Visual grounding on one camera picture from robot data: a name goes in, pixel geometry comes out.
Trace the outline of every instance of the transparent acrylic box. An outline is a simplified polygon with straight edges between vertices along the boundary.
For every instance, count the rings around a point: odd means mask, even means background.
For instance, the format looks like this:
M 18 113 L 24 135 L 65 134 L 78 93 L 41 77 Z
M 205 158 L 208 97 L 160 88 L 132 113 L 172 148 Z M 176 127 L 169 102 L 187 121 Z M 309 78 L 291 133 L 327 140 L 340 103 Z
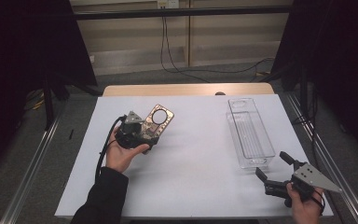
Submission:
M 275 151 L 254 100 L 228 100 L 227 120 L 240 167 L 268 166 L 275 156 Z

